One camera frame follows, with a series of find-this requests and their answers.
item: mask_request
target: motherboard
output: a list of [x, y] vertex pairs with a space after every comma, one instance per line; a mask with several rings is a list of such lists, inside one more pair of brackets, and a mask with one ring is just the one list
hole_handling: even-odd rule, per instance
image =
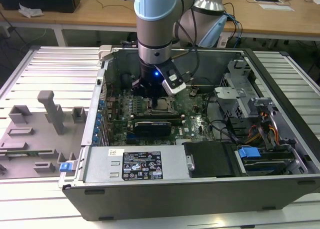
[[104, 112], [109, 144], [156, 146], [214, 141], [206, 117], [207, 97], [192, 87], [156, 101], [134, 96], [130, 90], [111, 95]]

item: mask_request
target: robotic arm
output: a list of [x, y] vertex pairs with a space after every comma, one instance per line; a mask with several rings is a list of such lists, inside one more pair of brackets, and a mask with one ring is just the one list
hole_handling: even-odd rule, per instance
[[[182, 75], [171, 60], [173, 37], [189, 41], [176, 23], [201, 47], [212, 47], [218, 40], [227, 17], [222, 0], [128, 0], [134, 2], [140, 58], [140, 78], [132, 89], [145, 97], [158, 98], [162, 87], [168, 95], [186, 88]], [[194, 11], [195, 23], [190, 9]]]

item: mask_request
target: paper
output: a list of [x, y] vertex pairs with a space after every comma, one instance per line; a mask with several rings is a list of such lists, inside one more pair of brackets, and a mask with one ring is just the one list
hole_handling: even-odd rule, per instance
[[320, 0], [313, 0], [315, 4], [320, 5]]
[[21, 5], [20, 3], [19, 6], [20, 9], [18, 11], [27, 18], [39, 17], [44, 15], [41, 9], [30, 9]]
[[290, 6], [288, 5], [266, 5], [266, 4], [259, 4], [260, 7], [266, 10], [278, 10], [278, 11], [291, 11], [294, 12]]

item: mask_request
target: warning label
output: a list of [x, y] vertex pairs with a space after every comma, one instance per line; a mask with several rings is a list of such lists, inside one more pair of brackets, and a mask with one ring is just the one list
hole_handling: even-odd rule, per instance
[[160, 151], [124, 152], [122, 165], [125, 181], [163, 179]]

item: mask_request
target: floor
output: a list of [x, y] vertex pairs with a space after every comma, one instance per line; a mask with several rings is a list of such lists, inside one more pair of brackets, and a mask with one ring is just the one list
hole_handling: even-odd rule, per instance
[[[57, 46], [57, 41], [53, 30], [39, 28], [16, 28], [27, 46]], [[6, 82], [13, 70], [20, 63], [28, 47], [26, 43], [18, 37], [13, 30], [10, 38], [0, 38], [0, 87]], [[97, 40], [104, 45], [119, 45], [120, 40], [126, 40], [127, 32], [100, 31], [99, 38], [95, 31], [89, 30], [65, 30], [65, 38], [71, 47], [96, 47]], [[250, 48], [254, 51], [285, 51], [305, 70], [308, 71], [314, 64], [320, 53], [320, 43], [313, 41], [290, 40], [284, 44], [279, 40], [277, 45], [268, 49], [270, 40], [243, 38], [238, 48]], [[227, 47], [233, 47], [236, 38], [230, 40]], [[309, 72], [313, 80], [318, 80], [320, 76], [319, 62], [317, 62]]]

